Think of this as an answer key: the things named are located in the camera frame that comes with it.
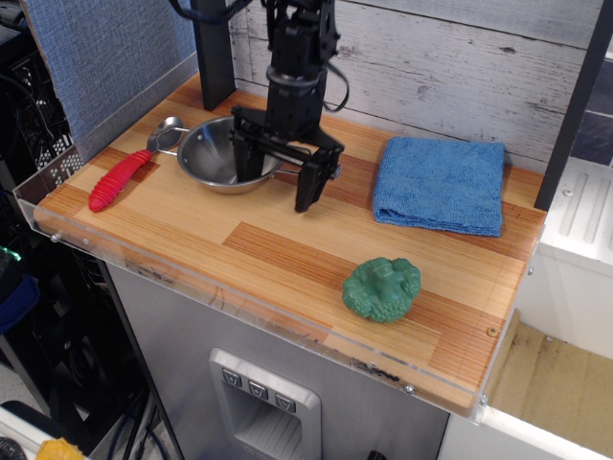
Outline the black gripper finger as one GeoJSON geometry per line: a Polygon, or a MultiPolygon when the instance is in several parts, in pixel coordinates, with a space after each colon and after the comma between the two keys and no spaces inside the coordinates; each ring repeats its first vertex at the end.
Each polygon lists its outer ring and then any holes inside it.
{"type": "Polygon", "coordinates": [[[330,150],[319,149],[303,165],[298,174],[295,211],[303,213],[319,200],[329,179],[335,174],[335,160],[330,150]]]}
{"type": "Polygon", "coordinates": [[[264,152],[259,140],[237,130],[233,143],[238,182],[248,182],[261,177],[264,152]]]}

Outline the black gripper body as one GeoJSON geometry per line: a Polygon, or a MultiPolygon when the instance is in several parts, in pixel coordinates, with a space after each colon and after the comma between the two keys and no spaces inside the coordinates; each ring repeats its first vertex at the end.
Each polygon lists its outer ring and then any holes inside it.
{"type": "Polygon", "coordinates": [[[270,154],[296,166],[302,165],[317,150],[330,150],[339,171],[339,156],[344,147],[320,127],[323,96],[318,88],[288,90],[274,84],[268,91],[265,110],[237,105],[232,108],[237,130],[258,139],[264,155],[270,154]]]}

